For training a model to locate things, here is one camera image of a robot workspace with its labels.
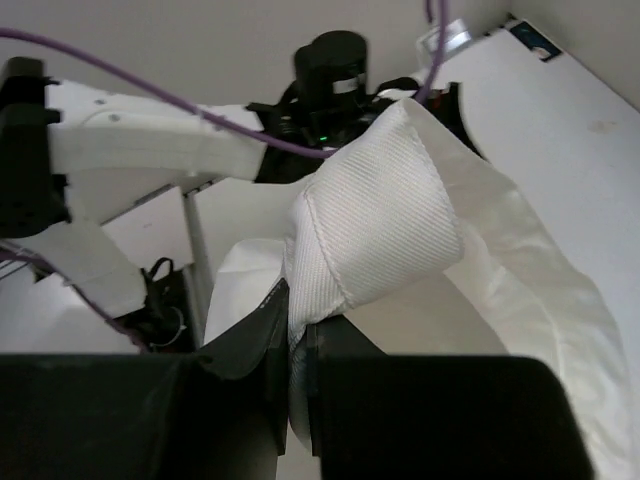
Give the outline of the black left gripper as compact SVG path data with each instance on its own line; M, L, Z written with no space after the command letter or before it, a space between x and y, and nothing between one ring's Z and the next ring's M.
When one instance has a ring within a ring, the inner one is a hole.
M368 43L346 30L323 33L296 50L294 81L273 104L252 102L262 132L278 140L325 153L360 135L391 103L377 96L399 89L400 80L367 92ZM483 160L486 157L467 132L462 113L461 84L451 82L434 97L434 116Z

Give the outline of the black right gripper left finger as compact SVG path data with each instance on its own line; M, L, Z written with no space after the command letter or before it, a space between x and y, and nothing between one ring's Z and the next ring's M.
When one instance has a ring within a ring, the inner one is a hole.
M5 479L272 479L289 288L190 354L5 355Z

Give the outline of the white skirt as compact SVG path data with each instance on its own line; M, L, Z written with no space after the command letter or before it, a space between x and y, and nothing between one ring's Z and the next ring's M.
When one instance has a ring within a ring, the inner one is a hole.
M276 233L247 232L218 265L205 337L290 288L290 424L311 442L303 396L314 324L344 314L430 353L515 353L558 376L600 479L635 479L629 371L594 282L565 257L507 176L412 100L394 103L317 172L248 191Z

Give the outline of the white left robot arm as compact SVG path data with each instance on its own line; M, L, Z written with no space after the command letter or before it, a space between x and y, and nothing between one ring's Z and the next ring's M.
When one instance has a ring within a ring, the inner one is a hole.
M215 108L52 39L7 28L1 34L58 50L143 90L136 97L58 80L27 57L10 58L1 70L1 235L37 255L110 320L145 309L151 287L102 223L179 177L232 179L285 211L335 149L405 95L469 142L453 90L431 91L404 77L368 94L366 45L351 32L326 34L296 58L314 80L325 81L323 106L307 107L293 93L274 106Z

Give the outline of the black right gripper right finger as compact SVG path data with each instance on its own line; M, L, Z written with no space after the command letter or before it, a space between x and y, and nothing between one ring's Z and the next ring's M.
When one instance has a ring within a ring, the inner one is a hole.
M399 355L348 319L309 328L307 399L325 479L591 479L565 390L512 355Z

